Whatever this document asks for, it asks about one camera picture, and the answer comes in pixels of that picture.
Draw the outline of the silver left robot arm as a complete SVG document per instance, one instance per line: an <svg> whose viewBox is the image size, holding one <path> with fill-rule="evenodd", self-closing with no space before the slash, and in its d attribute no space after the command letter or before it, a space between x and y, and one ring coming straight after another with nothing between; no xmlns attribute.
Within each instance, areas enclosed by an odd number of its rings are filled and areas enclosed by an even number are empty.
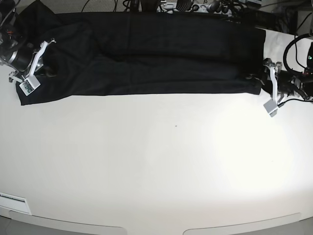
<svg viewBox="0 0 313 235"><path fill-rule="evenodd" d="M261 77L262 90L270 95L267 105L281 108L289 101L313 102L313 46L305 53L305 63L298 59L298 42L312 37L306 33L294 37L283 51L281 61L274 62L270 58L263 60ZM302 70L297 70L288 64L290 49L295 49L295 61Z"/></svg>

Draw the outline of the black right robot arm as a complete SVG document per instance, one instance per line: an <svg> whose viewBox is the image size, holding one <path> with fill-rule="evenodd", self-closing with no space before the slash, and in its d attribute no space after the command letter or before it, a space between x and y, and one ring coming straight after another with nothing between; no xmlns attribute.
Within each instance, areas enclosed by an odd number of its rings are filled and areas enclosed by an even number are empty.
<svg viewBox="0 0 313 235"><path fill-rule="evenodd" d="M22 83L31 75L55 77L57 72L44 62L45 49L28 42L28 31L17 13L19 0L2 0L0 2L0 64L9 66L13 71L9 81Z"/></svg>

